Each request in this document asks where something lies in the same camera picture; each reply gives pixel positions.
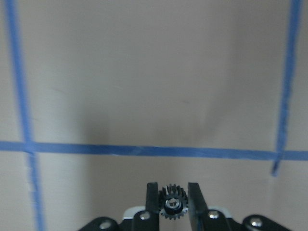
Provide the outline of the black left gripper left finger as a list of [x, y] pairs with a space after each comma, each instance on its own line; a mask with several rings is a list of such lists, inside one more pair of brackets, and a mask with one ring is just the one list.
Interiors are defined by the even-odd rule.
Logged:
[[158, 183], [147, 183], [146, 190], [146, 214], [148, 218], [145, 220], [146, 231], [159, 230], [159, 197], [158, 197]]

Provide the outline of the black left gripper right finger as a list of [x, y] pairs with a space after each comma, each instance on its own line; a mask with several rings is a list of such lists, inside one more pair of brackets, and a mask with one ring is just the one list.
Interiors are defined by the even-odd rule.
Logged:
[[204, 231], [208, 207], [198, 183], [188, 183], [188, 215], [192, 231]]

